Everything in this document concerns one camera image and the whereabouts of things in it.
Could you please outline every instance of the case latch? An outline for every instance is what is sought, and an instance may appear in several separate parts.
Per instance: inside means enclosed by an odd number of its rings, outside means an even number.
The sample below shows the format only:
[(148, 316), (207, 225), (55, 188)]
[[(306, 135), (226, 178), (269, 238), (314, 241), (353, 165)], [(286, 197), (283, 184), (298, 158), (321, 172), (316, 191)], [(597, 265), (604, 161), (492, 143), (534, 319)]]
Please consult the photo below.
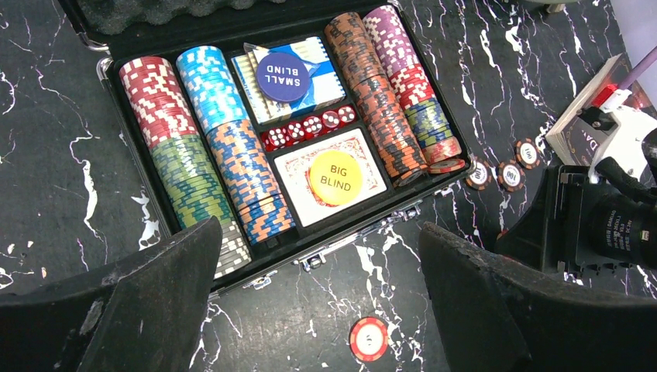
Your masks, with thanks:
[(420, 203), (422, 200), (417, 200), (412, 204), (400, 208), (397, 211), (392, 212), (388, 217), (381, 219), (379, 222), (373, 223), (367, 227), (362, 228), (355, 233), (348, 235), (334, 243), (330, 243), (326, 246), (320, 246), (318, 249), (313, 250), (312, 252), (292, 261), (294, 265), (301, 265), (306, 272), (316, 269), (323, 264), (326, 264), (326, 256), (330, 253), (333, 253), (340, 248), (357, 241), (359, 238), (367, 236), (375, 231), (379, 231), (386, 226), (393, 225), (397, 222), (408, 221), (420, 215)]
[(263, 289), (267, 285), (271, 284), (271, 277), (274, 276), (277, 272), (278, 270), (271, 271), (270, 273), (265, 274), (262, 277), (259, 277), (250, 283), (244, 284), (242, 288), (246, 289), (248, 287), (253, 287), (253, 289), (255, 289), (256, 291), (258, 291), (259, 289)]
[(111, 57), (103, 57), (96, 64), (96, 75), (98, 75), (98, 79), (101, 83), (108, 79), (107, 70), (112, 62), (114, 62), (114, 60)]

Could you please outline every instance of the purple poker chip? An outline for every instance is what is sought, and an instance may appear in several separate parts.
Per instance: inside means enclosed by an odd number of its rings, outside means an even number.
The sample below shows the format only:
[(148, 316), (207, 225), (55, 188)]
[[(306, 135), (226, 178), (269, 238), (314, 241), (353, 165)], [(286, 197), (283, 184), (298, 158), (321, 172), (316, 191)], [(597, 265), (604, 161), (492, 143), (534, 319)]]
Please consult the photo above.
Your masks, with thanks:
[(363, 17), (363, 23), (388, 77), (406, 67), (419, 64), (411, 40), (391, 5), (374, 9)]
[(310, 86), (310, 76), (302, 60), (288, 53), (268, 54), (258, 63), (256, 79), (260, 90), (277, 102), (294, 102)]

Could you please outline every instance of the foam lining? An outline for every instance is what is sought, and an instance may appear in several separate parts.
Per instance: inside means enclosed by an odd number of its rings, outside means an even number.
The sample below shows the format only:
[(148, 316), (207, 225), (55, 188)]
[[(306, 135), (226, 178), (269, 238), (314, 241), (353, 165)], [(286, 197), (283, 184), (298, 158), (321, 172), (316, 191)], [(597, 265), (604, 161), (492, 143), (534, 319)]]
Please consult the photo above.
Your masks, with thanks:
[[(89, 26), (105, 35), (117, 35), (128, 26), (147, 22), (158, 26), (182, 14), (202, 17), (230, 6), (247, 9), (256, 0), (80, 0)], [(285, 0), (267, 0), (282, 3)]]

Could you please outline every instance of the red dice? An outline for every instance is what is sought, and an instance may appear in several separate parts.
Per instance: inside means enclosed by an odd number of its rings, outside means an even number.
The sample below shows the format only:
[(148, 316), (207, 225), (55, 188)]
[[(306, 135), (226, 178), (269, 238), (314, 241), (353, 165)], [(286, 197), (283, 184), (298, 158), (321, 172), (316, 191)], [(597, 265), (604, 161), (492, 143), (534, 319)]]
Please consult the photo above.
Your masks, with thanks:
[(304, 127), (300, 122), (289, 122), (284, 127), (285, 134), (290, 138), (289, 146), (305, 141)]
[(346, 126), (350, 122), (356, 121), (356, 110), (354, 110), (350, 105), (341, 107), (338, 110), (338, 115), (340, 117), (340, 127)]
[(265, 145), (266, 151), (278, 150), (282, 147), (287, 146), (290, 141), (290, 137), (285, 134), (281, 128), (269, 129), (268, 131), (262, 134), (262, 140)]
[(335, 111), (327, 111), (322, 114), (322, 134), (332, 132), (340, 127), (340, 116)]
[(305, 137), (307, 140), (315, 138), (322, 133), (322, 120), (317, 116), (309, 116), (303, 122)]

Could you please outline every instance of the poker chip case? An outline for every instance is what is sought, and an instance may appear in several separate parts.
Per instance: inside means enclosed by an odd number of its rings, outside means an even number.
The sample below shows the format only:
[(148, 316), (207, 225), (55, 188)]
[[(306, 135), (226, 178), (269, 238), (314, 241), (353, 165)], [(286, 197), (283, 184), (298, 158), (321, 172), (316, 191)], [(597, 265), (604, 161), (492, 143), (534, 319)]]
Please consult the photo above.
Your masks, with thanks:
[[(338, 57), (329, 48), (325, 27), (332, 19), (343, 13), (355, 12), (364, 17), (372, 10), (387, 5), (387, 3), (379, 0), (283, 1), (260, 0), (253, 2), (237, 0), (229, 2), (207, 0), (198, 2), (204, 4), (203, 9), (199, 10), (189, 6), (189, 1), (186, 0), (148, 2), (135, 0), (128, 2), (130, 6), (123, 7), (119, 6), (119, 3), (124, 2), (123, 0), (104, 2), (99, 0), (60, 0), (64, 11), (83, 43), (92, 50), (104, 52), (99, 54), (98, 77), (115, 103), (119, 118), (117, 125), (124, 133), (145, 188), (151, 196), (150, 206), (160, 222), (160, 234), (163, 238), (173, 236), (184, 227), (189, 226), (181, 223), (180, 212), (174, 210), (174, 203), (170, 198), (170, 187), (166, 185), (166, 180), (162, 177), (162, 170), (158, 168), (157, 161), (166, 159), (168, 155), (153, 157), (153, 151), (144, 139), (143, 128), (140, 128), (141, 123), (137, 117), (138, 115), (133, 111), (135, 106), (131, 101), (132, 98), (129, 97), (126, 87), (124, 87), (125, 82), (122, 81), (121, 68), (139, 57), (160, 57), (169, 62), (173, 67), (171, 71), (175, 71), (174, 80), (177, 81), (180, 87), (184, 87), (185, 80), (181, 77), (180, 71), (175, 68), (177, 58), (195, 47), (214, 46), (223, 52), (225, 59), (228, 61), (229, 73), (232, 75), (232, 79), (239, 81), (236, 67), (230, 63), (230, 60), (235, 56), (244, 54), (244, 43), (269, 48), (318, 37), (322, 40), (328, 57), (335, 67), (335, 72), (342, 83), (346, 97), (340, 102), (316, 109), (306, 115), (321, 115), (326, 110), (337, 111), (344, 105), (355, 107), (359, 97), (350, 88), (348, 77), (339, 68)], [(362, 112), (356, 114), (357, 117), (354, 123), (336, 131), (306, 140), (293, 147), (263, 152), (263, 158), (266, 158), (271, 165), (272, 177), (276, 178), (280, 186), (280, 199), (287, 201), (287, 208), (290, 211), (288, 217), (293, 219), (296, 224), (293, 223), (292, 227), (289, 227), (289, 224), (286, 225), (285, 230), (281, 230), (281, 233), (268, 239), (249, 241), (245, 238), (244, 245), (250, 255), (250, 262), (233, 272), (216, 278), (213, 285), (213, 295), (220, 295), (238, 286), (248, 287), (253, 285), (258, 288), (258, 285), (262, 286), (262, 284), (268, 283), (270, 281), (269, 277), (281, 265), (293, 262), (299, 264), (301, 261), (307, 263), (310, 255), (320, 254), (324, 248), (330, 247), (332, 243), (353, 236), (354, 233), (368, 229), (368, 227), (371, 228), (371, 226), (375, 226), (391, 215), (408, 210), (416, 205), (420, 199), (433, 196), (434, 193), (447, 184), (462, 179), (469, 173), (471, 166), (469, 147), (464, 142), (449, 105), (436, 83), (435, 76), (433, 76), (435, 69), (428, 65), (427, 60), (421, 53), (420, 44), (409, 27), (407, 16), (400, 9), (397, 9), (397, 12), (406, 33), (410, 37), (412, 46), (419, 56), (419, 63), (426, 71), (431, 88), (435, 92), (435, 99), (442, 106), (446, 121), (451, 126), (453, 137), (462, 149), (461, 154), (457, 157), (463, 159), (466, 166), (448, 174), (424, 174), (403, 186), (393, 185), (393, 181), (390, 177), (387, 177), (386, 165), (377, 153), (375, 140), (367, 129)], [(107, 22), (118, 22), (122, 26), (113, 26)], [(249, 116), (248, 120), (253, 124), (252, 127), (257, 137), (260, 137), (262, 133), (269, 129), (284, 126), (288, 122), (302, 120), (304, 117), (304, 115), (300, 117), (293, 116), (291, 119), (283, 119), (275, 123), (259, 124), (256, 121), (253, 109), (246, 104), (249, 100), (242, 85), (236, 84), (236, 87), (238, 87), (236, 94), (239, 93), (239, 97), (245, 102)], [(222, 168), (225, 165), (215, 161), (218, 158), (213, 157), (212, 154), (213, 150), (215, 153), (217, 150), (213, 149), (214, 144), (208, 141), (211, 136), (204, 136), (203, 130), (206, 128), (202, 128), (198, 117), (194, 115), (194, 100), (197, 97), (189, 93), (189, 91), (181, 89), (180, 96), (184, 98), (190, 108), (191, 114), (188, 117), (193, 118), (191, 124), (196, 126), (196, 129), (192, 128), (193, 131), (199, 133), (199, 140), (196, 142), (198, 142), (199, 148), (205, 149), (207, 156), (203, 155), (203, 157), (210, 160), (209, 164), (212, 165), (218, 175), (216, 182), (219, 182), (221, 188), (223, 188), (224, 194), (229, 201), (227, 205), (231, 208), (231, 211), (227, 213), (232, 213), (237, 219), (237, 216), (241, 215), (241, 211), (236, 208), (234, 203), (230, 202), (231, 198), (228, 196), (232, 186), (227, 184), (222, 177), (219, 177), (220, 174), (225, 174), (225, 169)], [(383, 175), (386, 190), (309, 226), (303, 226), (298, 223), (298, 210), (295, 205), (290, 203), (290, 191), (286, 189), (285, 184), (281, 181), (281, 174), (278, 168), (274, 166), (275, 160), (292, 151), (306, 146), (313, 146), (316, 143), (340, 136), (354, 129), (361, 129), (365, 142), (373, 154), (374, 163), (380, 174)], [(243, 236), (246, 236), (244, 229), (245, 226), (248, 226), (247, 223), (241, 224), (238, 220), (238, 223), (233, 225), (236, 226), (236, 229), (241, 230)], [(222, 242), (206, 243), (216, 244), (218, 248), (222, 245)]]

